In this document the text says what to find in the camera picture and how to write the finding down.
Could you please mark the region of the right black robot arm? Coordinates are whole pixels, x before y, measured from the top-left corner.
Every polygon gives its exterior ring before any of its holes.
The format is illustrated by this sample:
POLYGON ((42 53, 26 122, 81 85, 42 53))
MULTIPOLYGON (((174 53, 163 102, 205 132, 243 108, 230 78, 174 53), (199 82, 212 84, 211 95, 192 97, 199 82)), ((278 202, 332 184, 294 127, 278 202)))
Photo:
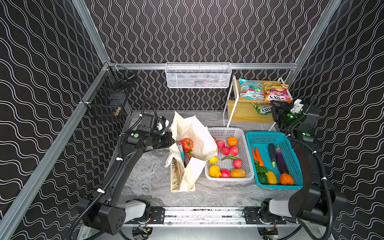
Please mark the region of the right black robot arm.
POLYGON ((306 223, 318 224, 326 228, 320 239, 328 240, 336 214, 346 204, 346 197, 332 185, 316 144, 315 123, 321 111, 313 101, 272 101, 271 105, 275 123, 283 128, 287 139, 294 144, 303 186, 287 201, 265 199, 258 212, 259 219, 267 224, 275 224, 278 220, 298 224, 287 239, 304 229, 315 240, 317 237, 306 223))

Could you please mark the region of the brown potato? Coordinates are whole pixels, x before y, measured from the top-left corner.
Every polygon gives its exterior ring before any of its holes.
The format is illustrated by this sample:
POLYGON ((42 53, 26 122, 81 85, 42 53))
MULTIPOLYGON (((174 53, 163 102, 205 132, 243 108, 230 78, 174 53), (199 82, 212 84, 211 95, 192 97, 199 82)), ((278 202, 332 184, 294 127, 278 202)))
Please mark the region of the brown potato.
POLYGON ((187 155, 188 155, 189 159, 191 159, 191 158, 194 158, 194 157, 195 157, 195 155, 194 155, 194 154, 192 154, 192 153, 187 153, 187 155))

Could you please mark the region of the light purple eggplant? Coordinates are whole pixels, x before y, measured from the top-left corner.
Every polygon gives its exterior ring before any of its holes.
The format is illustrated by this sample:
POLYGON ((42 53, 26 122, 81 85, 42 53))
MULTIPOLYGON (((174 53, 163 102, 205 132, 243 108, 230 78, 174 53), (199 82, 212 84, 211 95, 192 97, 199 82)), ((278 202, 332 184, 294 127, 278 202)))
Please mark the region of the light purple eggplant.
POLYGON ((184 166, 187 167, 189 162, 190 162, 189 153, 184 151, 184 166))

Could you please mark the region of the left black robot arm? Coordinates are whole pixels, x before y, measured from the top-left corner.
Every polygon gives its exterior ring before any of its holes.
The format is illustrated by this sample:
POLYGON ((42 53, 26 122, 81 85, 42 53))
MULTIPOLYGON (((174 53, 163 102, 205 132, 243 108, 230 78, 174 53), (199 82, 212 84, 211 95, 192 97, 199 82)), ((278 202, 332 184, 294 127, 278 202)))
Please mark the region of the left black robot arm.
POLYGON ((126 131, 118 140, 118 155, 103 183, 92 193, 91 199, 81 199, 78 203, 80 215, 74 220, 67 239, 71 240, 80 222, 99 230, 99 235, 116 235, 126 222, 126 210, 119 208, 123 187, 134 166, 148 147, 154 150, 169 148, 175 143, 171 132, 164 134, 126 131))

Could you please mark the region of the red tomato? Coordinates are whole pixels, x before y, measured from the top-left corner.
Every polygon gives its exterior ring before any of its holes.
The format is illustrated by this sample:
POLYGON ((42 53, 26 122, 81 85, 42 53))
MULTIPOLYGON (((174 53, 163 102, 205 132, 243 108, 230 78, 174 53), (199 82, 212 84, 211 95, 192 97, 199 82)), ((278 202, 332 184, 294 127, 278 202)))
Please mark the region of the red tomato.
POLYGON ((191 152, 194 147, 194 142, 191 139, 184 139, 182 141, 182 147, 184 151, 191 152))

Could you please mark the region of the orange Fox's candy bag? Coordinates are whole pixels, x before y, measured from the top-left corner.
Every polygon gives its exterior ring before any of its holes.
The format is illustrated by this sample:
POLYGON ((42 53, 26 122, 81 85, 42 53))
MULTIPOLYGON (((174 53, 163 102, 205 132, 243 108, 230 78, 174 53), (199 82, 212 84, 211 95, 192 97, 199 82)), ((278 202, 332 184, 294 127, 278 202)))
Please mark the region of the orange Fox's candy bag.
POLYGON ((264 97, 265 102, 271 101, 291 103, 292 97, 289 94, 289 85, 265 83, 264 85, 264 97))

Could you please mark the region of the cream canvas grocery bag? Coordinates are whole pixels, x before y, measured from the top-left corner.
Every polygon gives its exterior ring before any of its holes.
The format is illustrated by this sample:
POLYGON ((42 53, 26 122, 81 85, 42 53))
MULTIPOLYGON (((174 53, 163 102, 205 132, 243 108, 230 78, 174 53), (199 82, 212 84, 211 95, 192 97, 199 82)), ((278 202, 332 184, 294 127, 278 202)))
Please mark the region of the cream canvas grocery bag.
POLYGON ((193 192, 206 163, 218 155, 217 144, 196 116, 183 118, 175 112, 170 130, 175 141, 165 162, 171 171, 170 191, 193 192))

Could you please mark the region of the small green red snack bag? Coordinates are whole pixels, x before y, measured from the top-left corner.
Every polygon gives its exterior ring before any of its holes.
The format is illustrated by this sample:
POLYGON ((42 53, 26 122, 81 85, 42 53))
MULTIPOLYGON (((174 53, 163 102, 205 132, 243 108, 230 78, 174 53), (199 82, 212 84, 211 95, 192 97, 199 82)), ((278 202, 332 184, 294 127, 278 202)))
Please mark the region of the small green red snack bag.
POLYGON ((177 143, 177 147, 178 147, 178 150, 179 150, 180 155, 181 155, 181 160, 184 163, 185 162, 185 154, 184 154, 183 144, 181 142, 179 142, 179 143, 177 143))

